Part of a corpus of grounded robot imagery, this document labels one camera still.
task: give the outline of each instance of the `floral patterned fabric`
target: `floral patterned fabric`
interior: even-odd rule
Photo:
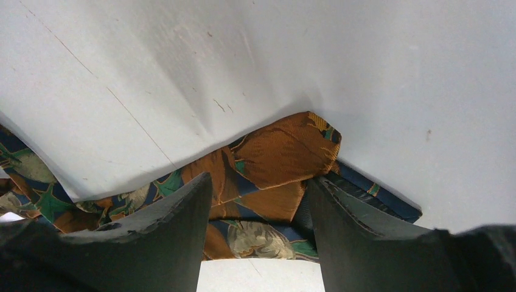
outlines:
[[[135,191],[73,203],[44,162],[0,126],[0,165],[10,177],[0,179],[0,214],[14,212],[64,233],[93,230],[173,195],[200,173],[209,172],[214,192],[205,260],[317,261],[314,245],[291,222],[306,179],[341,173],[344,165],[336,162],[340,142],[339,132],[324,119],[313,113],[294,114]],[[379,193],[378,187],[369,188],[371,195]]]

